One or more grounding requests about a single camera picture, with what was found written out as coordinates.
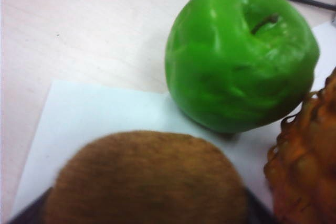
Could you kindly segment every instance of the apple stem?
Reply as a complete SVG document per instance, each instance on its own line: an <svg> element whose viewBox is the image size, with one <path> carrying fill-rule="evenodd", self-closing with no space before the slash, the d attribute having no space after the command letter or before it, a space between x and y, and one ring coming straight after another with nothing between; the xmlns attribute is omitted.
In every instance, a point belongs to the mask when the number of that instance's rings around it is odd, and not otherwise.
<svg viewBox="0 0 336 224"><path fill-rule="evenodd" d="M260 21L251 31L252 34L256 34L256 32L267 23L276 23L279 19L279 14L273 13L267 17L265 17L262 21Z"/></svg>

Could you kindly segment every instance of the white paper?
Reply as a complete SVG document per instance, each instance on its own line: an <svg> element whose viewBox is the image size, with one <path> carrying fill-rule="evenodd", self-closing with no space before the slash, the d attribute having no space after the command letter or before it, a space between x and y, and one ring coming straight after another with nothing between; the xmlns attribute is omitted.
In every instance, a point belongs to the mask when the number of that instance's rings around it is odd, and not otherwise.
<svg viewBox="0 0 336 224"><path fill-rule="evenodd" d="M313 85L317 90L336 66L336 28L325 23L313 31L321 49ZM187 133L208 140L233 162L247 187L272 208L263 167L267 151L280 133L279 121L226 136L188 119L169 94L55 81L30 149L12 216L52 186L58 171L85 144L107 134L132 130Z"/></svg>

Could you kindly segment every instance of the textured orange object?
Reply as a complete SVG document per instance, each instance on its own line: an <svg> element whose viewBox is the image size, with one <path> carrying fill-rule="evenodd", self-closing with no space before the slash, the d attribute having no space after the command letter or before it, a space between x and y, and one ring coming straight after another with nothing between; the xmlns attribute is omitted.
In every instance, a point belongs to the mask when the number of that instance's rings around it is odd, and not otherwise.
<svg viewBox="0 0 336 224"><path fill-rule="evenodd" d="M325 88L281 123L264 172L281 223L336 223L336 68Z"/></svg>

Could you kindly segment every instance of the kiwi fruit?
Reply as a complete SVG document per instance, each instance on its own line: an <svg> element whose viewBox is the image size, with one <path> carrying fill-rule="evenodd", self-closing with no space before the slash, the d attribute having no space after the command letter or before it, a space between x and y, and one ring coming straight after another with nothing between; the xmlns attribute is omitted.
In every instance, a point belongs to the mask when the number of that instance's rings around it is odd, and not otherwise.
<svg viewBox="0 0 336 224"><path fill-rule="evenodd" d="M45 224L245 223L241 178L211 143L154 131L105 136L60 171Z"/></svg>

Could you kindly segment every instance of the light wooden table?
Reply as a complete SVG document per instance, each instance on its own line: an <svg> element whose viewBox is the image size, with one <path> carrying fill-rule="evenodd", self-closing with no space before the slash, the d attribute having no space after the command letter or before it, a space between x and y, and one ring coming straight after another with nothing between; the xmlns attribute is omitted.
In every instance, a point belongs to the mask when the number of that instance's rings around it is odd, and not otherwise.
<svg viewBox="0 0 336 224"><path fill-rule="evenodd" d="M1 0L2 223L52 80L166 91L165 41L187 1ZM294 5L311 26L332 15Z"/></svg>

